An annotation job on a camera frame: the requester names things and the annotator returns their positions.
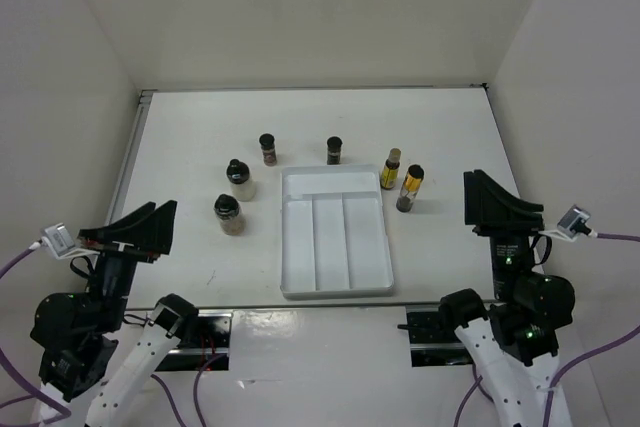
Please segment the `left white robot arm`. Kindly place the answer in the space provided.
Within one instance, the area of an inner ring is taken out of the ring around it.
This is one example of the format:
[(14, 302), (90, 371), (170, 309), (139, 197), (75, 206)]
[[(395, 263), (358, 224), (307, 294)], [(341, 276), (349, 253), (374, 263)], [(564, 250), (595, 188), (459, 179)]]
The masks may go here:
[(44, 349), (39, 370), (44, 405), (62, 426), (116, 426), (134, 395), (176, 346), (199, 334), (197, 308), (176, 294), (159, 299), (135, 347), (111, 379), (105, 377), (124, 321), (136, 268), (171, 251), (178, 204), (148, 202), (118, 221), (71, 236), (63, 224), (46, 227), (41, 242), (58, 260), (91, 256), (86, 287), (54, 293), (37, 307), (31, 338)]

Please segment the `large jar white contents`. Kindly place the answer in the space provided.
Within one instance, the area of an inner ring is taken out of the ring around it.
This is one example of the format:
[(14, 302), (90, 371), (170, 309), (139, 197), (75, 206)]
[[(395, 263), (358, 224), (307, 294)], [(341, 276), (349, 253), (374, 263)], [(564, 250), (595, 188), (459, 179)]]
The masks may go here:
[(251, 201), (256, 194), (256, 184), (251, 177), (249, 166), (239, 159), (231, 159), (226, 168), (226, 176), (232, 195), (242, 202)]

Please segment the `tall gold band bottle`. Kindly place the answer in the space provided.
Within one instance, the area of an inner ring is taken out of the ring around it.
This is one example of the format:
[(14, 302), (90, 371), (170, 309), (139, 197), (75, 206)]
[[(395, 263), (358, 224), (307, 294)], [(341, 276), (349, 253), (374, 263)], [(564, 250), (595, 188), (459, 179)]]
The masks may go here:
[(396, 201), (398, 211), (403, 213), (411, 211), (424, 176), (424, 169), (419, 164), (412, 164), (408, 167)]

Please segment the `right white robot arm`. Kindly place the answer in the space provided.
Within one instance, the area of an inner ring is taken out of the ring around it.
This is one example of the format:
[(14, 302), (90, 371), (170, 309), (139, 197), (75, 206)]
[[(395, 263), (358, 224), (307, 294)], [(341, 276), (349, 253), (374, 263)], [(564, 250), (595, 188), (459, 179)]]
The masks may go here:
[(495, 303), (467, 288), (443, 297), (438, 328), (460, 340), (476, 369), (473, 386), (493, 400), (502, 426), (569, 426), (558, 329), (572, 323), (575, 291), (537, 272), (543, 208), (510, 194), (482, 170), (464, 173), (464, 222), (489, 240)]

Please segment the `large jar brown spice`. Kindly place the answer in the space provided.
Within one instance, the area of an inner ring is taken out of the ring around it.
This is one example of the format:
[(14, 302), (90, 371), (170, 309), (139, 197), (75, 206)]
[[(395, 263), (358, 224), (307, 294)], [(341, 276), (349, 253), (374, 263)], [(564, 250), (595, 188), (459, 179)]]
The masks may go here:
[(214, 213), (222, 231), (236, 236), (243, 233), (245, 219), (237, 199), (228, 194), (220, 194), (214, 203)]

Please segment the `small dark label spice jar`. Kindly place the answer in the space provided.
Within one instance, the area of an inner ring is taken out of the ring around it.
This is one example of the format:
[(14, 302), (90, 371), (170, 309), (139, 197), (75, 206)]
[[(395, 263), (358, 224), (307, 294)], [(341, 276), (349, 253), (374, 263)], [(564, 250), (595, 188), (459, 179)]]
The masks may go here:
[(327, 139), (327, 164), (339, 165), (341, 162), (341, 153), (343, 141), (338, 136), (331, 136)]

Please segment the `yellow label bottle tan cap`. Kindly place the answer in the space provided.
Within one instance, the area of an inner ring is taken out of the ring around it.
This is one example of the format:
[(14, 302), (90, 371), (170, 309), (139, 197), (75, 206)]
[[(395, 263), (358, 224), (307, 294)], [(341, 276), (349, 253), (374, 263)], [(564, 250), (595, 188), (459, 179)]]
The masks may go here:
[(401, 150), (392, 148), (380, 174), (380, 187), (382, 189), (391, 190), (394, 187), (400, 167), (400, 159)]

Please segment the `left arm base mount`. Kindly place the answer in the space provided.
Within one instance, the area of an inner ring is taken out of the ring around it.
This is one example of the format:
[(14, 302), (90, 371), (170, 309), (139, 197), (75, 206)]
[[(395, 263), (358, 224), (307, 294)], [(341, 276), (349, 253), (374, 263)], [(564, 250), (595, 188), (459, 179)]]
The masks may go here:
[(208, 371), (229, 369), (233, 314), (230, 311), (201, 311), (191, 333), (169, 351), (157, 372), (197, 372), (211, 358)]

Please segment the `small red label spice jar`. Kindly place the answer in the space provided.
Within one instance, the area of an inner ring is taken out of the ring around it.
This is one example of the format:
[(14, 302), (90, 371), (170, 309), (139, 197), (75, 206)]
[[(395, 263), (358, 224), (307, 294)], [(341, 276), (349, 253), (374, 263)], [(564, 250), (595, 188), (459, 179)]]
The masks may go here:
[(266, 166), (275, 166), (277, 164), (275, 137), (270, 133), (263, 133), (259, 137), (259, 144), (264, 164)]

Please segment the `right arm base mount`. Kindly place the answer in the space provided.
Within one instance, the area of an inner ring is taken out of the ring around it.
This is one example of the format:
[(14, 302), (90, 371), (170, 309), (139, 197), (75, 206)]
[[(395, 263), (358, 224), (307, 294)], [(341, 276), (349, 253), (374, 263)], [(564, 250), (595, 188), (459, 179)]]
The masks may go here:
[(490, 303), (440, 302), (410, 304), (397, 329), (407, 334), (413, 367), (473, 365), (483, 367), (483, 338), (463, 341), (462, 326), (486, 316)]

